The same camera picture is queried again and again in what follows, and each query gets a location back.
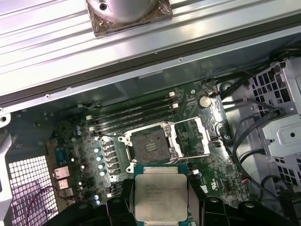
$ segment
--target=capacitor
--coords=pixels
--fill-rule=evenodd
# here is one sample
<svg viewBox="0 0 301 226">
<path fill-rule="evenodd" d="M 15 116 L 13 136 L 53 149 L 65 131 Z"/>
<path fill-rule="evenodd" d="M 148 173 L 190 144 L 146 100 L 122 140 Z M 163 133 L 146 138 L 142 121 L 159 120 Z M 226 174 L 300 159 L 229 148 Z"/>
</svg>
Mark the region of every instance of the capacitor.
<svg viewBox="0 0 301 226">
<path fill-rule="evenodd" d="M 103 171 L 101 171 L 101 172 L 99 173 L 99 175 L 103 177 L 106 173 L 107 173 L 107 171 L 104 169 Z"/>
<path fill-rule="evenodd" d="M 101 159 L 103 159 L 102 155 L 99 155 L 99 156 L 96 157 L 96 161 L 101 161 Z"/>
<path fill-rule="evenodd" d="M 102 169 L 104 168 L 104 166 L 105 166 L 105 164 L 104 164 L 104 163 L 101 163 L 101 164 L 98 165 L 98 168 L 99 168 L 100 170 L 102 170 Z"/>
<path fill-rule="evenodd" d="M 208 96 L 202 96 L 199 101 L 198 101 L 199 105 L 203 108 L 207 108 L 210 107 L 210 105 L 212 104 L 212 100 L 210 97 Z"/>
</svg>

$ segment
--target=cable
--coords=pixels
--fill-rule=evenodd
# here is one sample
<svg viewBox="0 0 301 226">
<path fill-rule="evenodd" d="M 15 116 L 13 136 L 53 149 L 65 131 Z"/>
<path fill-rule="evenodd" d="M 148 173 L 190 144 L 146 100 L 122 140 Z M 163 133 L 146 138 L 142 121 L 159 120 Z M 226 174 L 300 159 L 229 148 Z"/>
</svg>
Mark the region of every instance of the cable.
<svg viewBox="0 0 301 226">
<path fill-rule="evenodd" d="M 234 104 L 240 104 L 240 103 L 254 103 L 257 104 L 258 106 L 262 107 L 262 108 L 266 108 L 268 110 L 276 110 L 278 108 L 271 106 L 271 105 L 267 105 L 265 103 L 253 100 L 253 99 L 247 99 L 246 101 L 244 99 L 239 99 L 239 100 L 233 100 L 233 101 L 226 101 L 223 102 L 223 105 L 234 105 Z"/>
<path fill-rule="evenodd" d="M 236 139 L 237 139 L 237 136 L 238 136 L 239 129 L 240 129 L 241 125 L 243 124 L 243 122 L 244 122 L 244 121 L 247 121 L 247 120 L 249 120 L 249 119 L 253 119 L 253 118 L 255 118 L 255 116 L 254 116 L 254 115 L 251 115 L 251 116 L 248 116 L 248 117 L 242 119 L 242 120 L 239 122 L 239 124 L 237 125 L 236 130 L 235 130 L 235 134 L 234 134 L 234 142 L 236 142 Z"/>
<path fill-rule="evenodd" d="M 74 201 L 74 199 L 59 196 L 58 190 L 57 190 L 57 188 L 54 187 L 54 186 L 47 186 L 47 187 L 44 187 L 42 190 L 40 190 L 40 191 L 33 197 L 32 201 L 29 203 L 29 205 L 28 205 L 28 207 L 27 207 L 26 215 L 25 215 L 25 225 L 26 225 L 26 226 L 29 226 L 29 222 L 28 222 L 29 210 L 30 210 L 30 207 L 32 206 L 33 202 L 37 199 L 37 197 L 39 196 L 39 194 L 43 193 L 44 191 L 46 191 L 46 190 L 49 189 L 49 188 L 53 188 L 54 190 L 56 190 L 56 191 L 57 191 L 57 195 L 58 195 L 59 198 L 62 198 L 62 199 L 64 199 L 64 200 L 72 200 L 72 201 Z"/>
<path fill-rule="evenodd" d="M 278 177 L 276 175 L 268 175 L 268 176 L 266 176 L 264 179 L 262 179 L 261 186 L 265 187 L 267 181 L 269 179 L 271 179 L 271 178 L 276 178 L 276 179 L 280 180 L 286 186 L 286 188 L 288 189 L 289 192 L 293 192 L 292 187 L 290 187 L 289 184 L 284 179 L 282 179 L 281 177 Z M 262 199 L 263 199 L 263 192 L 262 192 L 262 190 L 260 190 L 258 202 L 262 202 Z"/>
<path fill-rule="evenodd" d="M 264 149 L 258 149 L 258 150 L 253 150 L 253 151 L 248 152 L 241 158 L 240 164 L 242 164 L 249 156 L 251 156 L 253 154 L 265 154 L 265 151 L 264 151 Z"/>
<path fill-rule="evenodd" d="M 237 154 L 237 149 L 238 147 L 241 145 L 241 143 L 244 141 L 244 139 L 258 126 L 265 124 L 267 121 L 269 121 L 270 119 L 273 119 L 277 116 L 277 114 L 275 112 L 270 112 L 269 114 L 265 115 L 264 117 L 262 117 L 261 119 L 259 119 L 258 121 L 256 121 L 254 124 L 252 124 L 245 132 L 243 132 L 243 134 L 240 136 L 240 138 L 238 139 L 238 141 L 234 144 L 233 147 L 233 162 L 237 165 L 237 168 L 249 179 L 249 181 L 251 183 L 253 183 L 256 187 L 258 187 L 259 189 L 261 189 L 262 191 L 265 191 L 266 193 L 268 193 L 270 196 L 272 196 L 273 198 L 275 198 L 276 200 L 279 200 L 279 198 L 273 194 L 271 191 L 269 191 L 268 189 L 264 188 L 263 186 L 261 186 L 257 181 L 255 181 L 248 173 L 247 171 L 244 169 L 244 167 L 241 165 L 239 158 L 238 158 L 238 154 Z"/>
</svg>

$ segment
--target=ventilation grille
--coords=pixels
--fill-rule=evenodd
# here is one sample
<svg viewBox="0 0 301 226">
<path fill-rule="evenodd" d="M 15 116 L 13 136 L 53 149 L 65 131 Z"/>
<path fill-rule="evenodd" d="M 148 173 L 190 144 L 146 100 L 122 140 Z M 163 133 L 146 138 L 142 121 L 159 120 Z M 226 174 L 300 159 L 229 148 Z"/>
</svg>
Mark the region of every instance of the ventilation grille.
<svg viewBox="0 0 301 226">
<path fill-rule="evenodd" d="M 282 81 L 280 74 L 276 74 L 274 70 L 264 74 L 258 74 L 253 77 L 250 82 L 257 101 L 268 105 L 278 105 L 291 101 L 286 83 Z M 268 112 L 268 110 L 260 106 L 259 110 L 261 116 L 264 116 Z"/>
<path fill-rule="evenodd" d="M 275 161 L 285 164 L 284 158 L 275 158 Z"/>
<path fill-rule="evenodd" d="M 283 180 L 285 180 L 289 185 L 298 186 L 297 179 L 295 173 L 292 169 L 288 169 L 285 167 L 277 166 L 280 176 Z"/>
<path fill-rule="evenodd" d="M 10 185 L 13 193 L 11 219 L 14 226 L 24 226 L 27 208 L 34 196 L 52 185 L 45 156 L 10 163 Z M 41 193 L 31 205 L 28 225 L 39 226 L 58 213 L 52 189 Z"/>
</svg>

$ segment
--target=metal panel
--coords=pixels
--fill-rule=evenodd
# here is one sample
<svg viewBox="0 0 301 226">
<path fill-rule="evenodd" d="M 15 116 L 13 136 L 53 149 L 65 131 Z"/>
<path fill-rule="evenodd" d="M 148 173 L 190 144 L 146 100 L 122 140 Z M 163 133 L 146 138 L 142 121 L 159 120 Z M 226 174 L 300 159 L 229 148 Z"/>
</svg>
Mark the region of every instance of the metal panel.
<svg viewBox="0 0 301 226">
<path fill-rule="evenodd" d="M 298 33 L 300 31 L 301 26 L 290 28 L 186 56 L 182 61 L 175 59 L 87 85 L 68 88 L 49 95 L 49 98 L 44 95 L 12 106 L 3 106 L 2 113 L 15 112 L 44 103 L 47 104 L 38 106 L 34 111 L 50 115 L 77 104 L 98 102 L 101 105 L 109 105 L 202 79 L 212 71 L 227 65 L 252 67 L 265 59 L 274 49 L 300 39 L 301 35 Z"/>
<path fill-rule="evenodd" d="M 13 192 L 10 213 L 12 224 L 26 225 L 27 215 L 28 225 L 31 226 L 42 225 L 54 217 L 58 208 L 53 189 L 46 189 L 37 195 L 43 188 L 52 185 L 45 156 L 13 162 L 8 167 Z"/>
<path fill-rule="evenodd" d="M 172 0 L 172 20 L 97 39 L 83 1 L 1 3 L 0 95 L 301 12 L 297 0 Z"/>
<path fill-rule="evenodd" d="M 12 201 L 12 193 L 9 186 L 8 172 L 6 168 L 5 155 L 12 144 L 10 134 L 6 130 L 0 131 L 0 225 Z"/>
</svg>

